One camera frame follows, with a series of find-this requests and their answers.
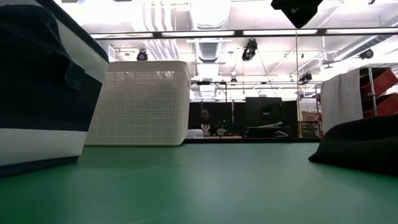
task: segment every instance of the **black bag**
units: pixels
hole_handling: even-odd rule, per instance
[[[398,176],[398,114],[336,125],[308,159],[333,166]]]

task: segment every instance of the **black camera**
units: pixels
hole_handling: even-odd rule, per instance
[[[242,54],[242,60],[245,62],[250,61],[256,55],[257,42],[255,39],[250,39]]]
[[[140,50],[137,55],[137,61],[148,61],[147,50]]]

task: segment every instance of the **computer monitor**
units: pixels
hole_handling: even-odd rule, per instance
[[[246,97],[246,125],[257,127],[282,121],[282,98]]]

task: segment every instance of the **white basket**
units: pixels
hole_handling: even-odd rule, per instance
[[[185,62],[110,63],[86,145],[178,146],[189,95]]]

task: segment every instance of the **table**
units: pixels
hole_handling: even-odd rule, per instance
[[[87,147],[0,179],[0,223],[398,223],[398,179],[309,163],[317,146]]]

